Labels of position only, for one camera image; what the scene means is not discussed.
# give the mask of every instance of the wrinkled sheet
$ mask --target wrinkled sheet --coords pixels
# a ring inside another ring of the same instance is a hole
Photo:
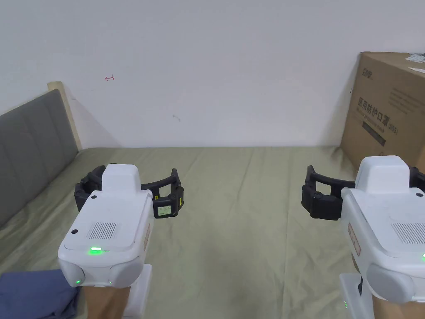
[[[176,167],[184,186],[179,216],[155,222],[145,318],[346,318],[338,275],[355,271],[348,243],[338,222],[312,219],[300,204],[307,165],[354,179],[338,148],[84,150],[0,230],[0,273],[59,268],[78,214],[74,184],[110,162],[138,166],[142,182]]]

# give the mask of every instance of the forearm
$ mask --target forearm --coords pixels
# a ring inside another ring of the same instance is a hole
[[[393,304],[372,296],[375,319],[425,319],[425,304],[407,302]]]
[[[127,305],[130,287],[83,287],[87,301],[87,319],[121,319]]]

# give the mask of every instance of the white wall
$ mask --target white wall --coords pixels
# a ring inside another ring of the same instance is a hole
[[[358,53],[425,52],[423,4],[3,1],[0,112],[63,81],[84,148],[337,145]]]

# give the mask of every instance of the green led light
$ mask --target green led light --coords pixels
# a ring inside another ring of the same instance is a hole
[[[103,251],[88,251],[88,254],[91,256],[102,255]]]

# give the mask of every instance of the cardboard box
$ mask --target cardboard box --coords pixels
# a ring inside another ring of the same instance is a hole
[[[361,55],[341,142],[357,168],[367,156],[398,155],[425,173],[425,63],[408,57]]]

